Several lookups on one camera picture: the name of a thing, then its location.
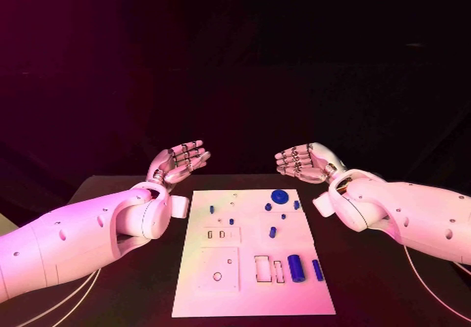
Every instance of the small hole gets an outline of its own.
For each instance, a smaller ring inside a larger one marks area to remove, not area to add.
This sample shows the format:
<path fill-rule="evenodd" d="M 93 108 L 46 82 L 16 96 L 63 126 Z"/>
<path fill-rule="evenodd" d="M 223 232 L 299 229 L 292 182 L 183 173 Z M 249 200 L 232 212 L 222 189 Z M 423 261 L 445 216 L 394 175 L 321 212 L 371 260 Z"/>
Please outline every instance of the small hole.
<path fill-rule="evenodd" d="M 59 237 L 60 237 L 60 240 L 66 240 L 66 235 L 62 230 L 59 231 Z"/>
<path fill-rule="evenodd" d="M 452 237 L 453 237 L 453 232 L 451 230 L 445 230 L 445 238 L 451 240 Z"/>

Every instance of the white puzzle board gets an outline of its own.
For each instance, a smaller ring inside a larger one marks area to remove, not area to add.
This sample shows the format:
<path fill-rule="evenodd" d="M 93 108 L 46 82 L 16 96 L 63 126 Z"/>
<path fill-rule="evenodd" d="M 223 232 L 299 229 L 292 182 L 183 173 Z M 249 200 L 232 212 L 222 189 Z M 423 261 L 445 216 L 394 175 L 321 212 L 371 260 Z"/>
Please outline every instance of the white puzzle board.
<path fill-rule="evenodd" d="M 315 278 L 318 256 L 302 206 L 294 210 L 296 190 L 285 190 L 286 204 L 272 201 L 272 191 L 193 192 L 171 317 L 335 314 L 325 280 Z M 301 258 L 301 283 L 291 279 L 291 254 Z"/>

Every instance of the blue object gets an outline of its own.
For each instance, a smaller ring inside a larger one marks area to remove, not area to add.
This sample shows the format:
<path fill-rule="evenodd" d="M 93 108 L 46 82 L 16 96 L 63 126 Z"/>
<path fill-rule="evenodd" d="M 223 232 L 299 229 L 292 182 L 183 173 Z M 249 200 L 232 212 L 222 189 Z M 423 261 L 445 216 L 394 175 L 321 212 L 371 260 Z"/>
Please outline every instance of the blue object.
<path fill-rule="evenodd" d="M 299 283 L 301 281 L 305 281 L 307 278 L 304 277 L 301 259 L 296 254 L 288 256 L 288 264 L 292 282 Z"/>
<path fill-rule="evenodd" d="M 275 238 L 275 234 L 276 234 L 276 227 L 271 227 L 269 228 L 269 237 Z"/>
<path fill-rule="evenodd" d="M 278 204 L 285 204 L 288 202 L 288 193 L 282 189 L 276 189 L 272 192 L 272 201 Z"/>
<path fill-rule="evenodd" d="M 321 266 L 318 265 L 318 261 L 317 260 L 312 260 L 312 265 L 314 265 L 317 280 L 318 281 L 322 281 L 324 280 L 324 276 L 321 275 Z"/>

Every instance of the blue disc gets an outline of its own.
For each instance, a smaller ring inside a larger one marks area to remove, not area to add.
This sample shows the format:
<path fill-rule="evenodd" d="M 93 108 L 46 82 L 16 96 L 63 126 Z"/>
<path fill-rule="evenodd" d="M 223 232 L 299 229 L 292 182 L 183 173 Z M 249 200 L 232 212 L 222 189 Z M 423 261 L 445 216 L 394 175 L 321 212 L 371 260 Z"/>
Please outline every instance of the blue disc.
<path fill-rule="evenodd" d="M 289 200 L 288 193 L 282 189 L 272 192 L 272 201 L 278 204 L 285 204 Z"/>

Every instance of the robotic hand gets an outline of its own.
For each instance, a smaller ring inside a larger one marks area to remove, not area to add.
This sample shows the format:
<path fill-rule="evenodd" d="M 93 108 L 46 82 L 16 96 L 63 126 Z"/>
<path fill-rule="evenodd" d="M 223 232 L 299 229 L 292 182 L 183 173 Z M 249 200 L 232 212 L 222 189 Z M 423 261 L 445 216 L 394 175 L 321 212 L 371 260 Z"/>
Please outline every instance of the robotic hand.
<path fill-rule="evenodd" d="M 276 170 L 308 183 L 330 184 L 312 203 L 357 232 L 386 232 L 399 244 L 438 258 L 471 264 L 471 198 L 456 192 L 387 183 L 370 172 L 347 170 L 335 154 L 309 143 L 275 155 Z"/>
<path fill-rule="evenodd" d="M 163 150 L 129 190 L 63 206 L 0 237 L 0 302 L 91 274 L 161 236 L 171 216 L 186 217 L 188 199 L 168 192 L 206 166 L 201 144 Z"/>

